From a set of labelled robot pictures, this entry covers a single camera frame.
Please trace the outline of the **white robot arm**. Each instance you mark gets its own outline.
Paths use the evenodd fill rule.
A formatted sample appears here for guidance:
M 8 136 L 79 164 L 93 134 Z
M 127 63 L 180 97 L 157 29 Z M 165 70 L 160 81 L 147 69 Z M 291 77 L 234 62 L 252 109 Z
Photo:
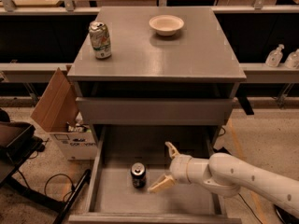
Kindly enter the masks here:
M 246 188 L 294 217 L 299 217 L 299 181 L 253 166 L 230 154 L 214 153 L 209 159 L 181 154 L 166 142 L 171 158 L 169 173 L 148 187 L 157 193 L 176 184 L 196 184 L 223 197 L 232 197 Z

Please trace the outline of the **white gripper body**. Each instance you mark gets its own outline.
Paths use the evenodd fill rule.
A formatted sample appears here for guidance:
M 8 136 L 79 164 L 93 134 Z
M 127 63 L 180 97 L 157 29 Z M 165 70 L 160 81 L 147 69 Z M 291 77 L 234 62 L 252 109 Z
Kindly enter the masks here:
M 203 184 L 209 179 L 208 160 L 177 155 L 170 164 L 170 173 L 179 184 Z

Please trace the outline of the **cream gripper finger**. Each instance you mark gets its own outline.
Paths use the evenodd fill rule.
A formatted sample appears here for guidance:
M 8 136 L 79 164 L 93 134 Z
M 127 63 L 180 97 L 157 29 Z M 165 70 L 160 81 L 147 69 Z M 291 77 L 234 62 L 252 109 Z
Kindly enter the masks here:
M 171 159 L 179 155 L 177 148 L 171 142 L 167 141 L 165 145 L 168 147 L 168 153 Z
M 165 189 L 169 189 L 176 184 L 175 179 L 171 175 L 160 176 L 150 187 L 149 193 L 157 193 Z

